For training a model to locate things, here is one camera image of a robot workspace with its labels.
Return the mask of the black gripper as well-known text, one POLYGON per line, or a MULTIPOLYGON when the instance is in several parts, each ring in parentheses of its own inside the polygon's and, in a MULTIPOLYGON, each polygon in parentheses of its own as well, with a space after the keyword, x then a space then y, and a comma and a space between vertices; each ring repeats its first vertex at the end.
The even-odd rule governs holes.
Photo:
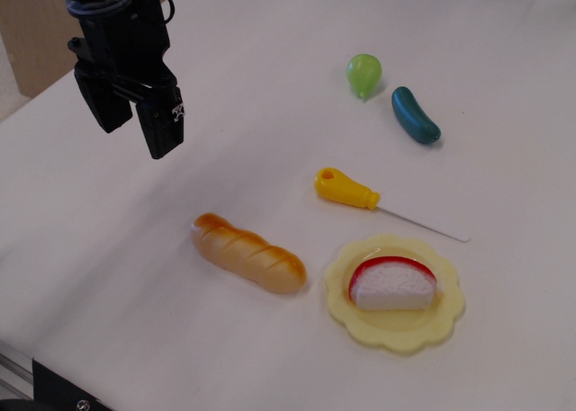
POLYGON ((67 0, 83 36, 68 42, 75 79, 99 126, 111 133, 138 102, 148 150, 160 159, 184 141, 185 108, 176 76, 164 62, 173 0, 67 0))

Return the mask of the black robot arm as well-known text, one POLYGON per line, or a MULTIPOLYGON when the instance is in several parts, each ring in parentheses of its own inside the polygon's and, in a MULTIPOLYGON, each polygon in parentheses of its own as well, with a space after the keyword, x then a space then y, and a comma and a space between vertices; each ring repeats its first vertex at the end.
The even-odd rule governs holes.
POLYGON ((138 117, 152 158, 184 140, 185 109, 176 76, 164 62, 170 47, 160 0, 66 0, 82 36, 67 47, 84 100, 107 133, 138 117))

